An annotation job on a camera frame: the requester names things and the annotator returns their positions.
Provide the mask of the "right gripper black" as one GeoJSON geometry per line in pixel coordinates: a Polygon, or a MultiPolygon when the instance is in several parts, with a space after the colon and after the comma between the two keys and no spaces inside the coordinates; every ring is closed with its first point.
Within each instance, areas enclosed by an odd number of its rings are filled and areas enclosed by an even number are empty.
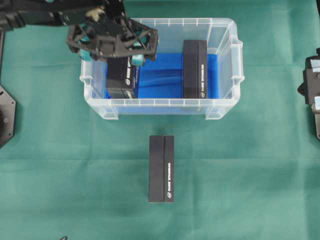
{"type": "Polygon", "coordinates": [[[305,59],[305,68],[302,72],[303,82],[297,88],[310,106],[314,116],[315,135],[320,139],[320,48],[316,49],[316,55],[305,59]]]}

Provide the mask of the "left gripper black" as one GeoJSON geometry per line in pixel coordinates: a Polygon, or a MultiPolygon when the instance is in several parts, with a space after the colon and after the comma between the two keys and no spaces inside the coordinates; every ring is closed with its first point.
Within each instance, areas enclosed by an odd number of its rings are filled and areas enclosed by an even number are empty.
{"type": "Polygon", "coordinates": [[[128,18],[121,0],[54,0],[56,23],[68,26],[66,44],[84,61],[129,57],[141,67],[155,61],[158,31],[128,18]]]}

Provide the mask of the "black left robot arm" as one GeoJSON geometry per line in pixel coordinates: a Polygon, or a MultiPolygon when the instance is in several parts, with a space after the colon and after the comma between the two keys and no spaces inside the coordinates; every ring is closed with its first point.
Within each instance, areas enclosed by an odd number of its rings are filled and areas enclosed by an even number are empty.
{"type": "Polygon", "coordinates": [[[0,30],[28,25],[68,27],[66,43],[84,61],[155,61],[158,31],[129,18],[122,0],[2,0],[0,30]]]}

